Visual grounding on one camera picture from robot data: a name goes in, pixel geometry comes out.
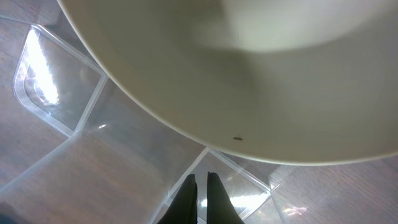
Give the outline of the cream plate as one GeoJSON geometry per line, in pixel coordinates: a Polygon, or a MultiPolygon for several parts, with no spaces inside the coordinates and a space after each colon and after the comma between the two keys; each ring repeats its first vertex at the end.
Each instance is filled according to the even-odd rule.
{"type": "Polygon", "coordinates": [[[135,103],[235,156],[397,154],[396,1],[61,1],[135,103]]]}

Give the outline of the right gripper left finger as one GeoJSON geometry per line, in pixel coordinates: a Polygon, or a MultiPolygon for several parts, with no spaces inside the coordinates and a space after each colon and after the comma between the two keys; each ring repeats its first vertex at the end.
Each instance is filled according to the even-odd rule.
{"type": "Polygon", "coordinates": [[[157,224],[197,224],[197,196],[195,175],[189,174],[157,224]]]}

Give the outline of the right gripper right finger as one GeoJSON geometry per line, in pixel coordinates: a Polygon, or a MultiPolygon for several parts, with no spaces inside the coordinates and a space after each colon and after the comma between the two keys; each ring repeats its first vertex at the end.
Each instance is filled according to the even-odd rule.
{"type": "Polygon", "coordinates": [[[244,224],[231,203],[219,175],[207,175],[207,224],[244,224]]]}

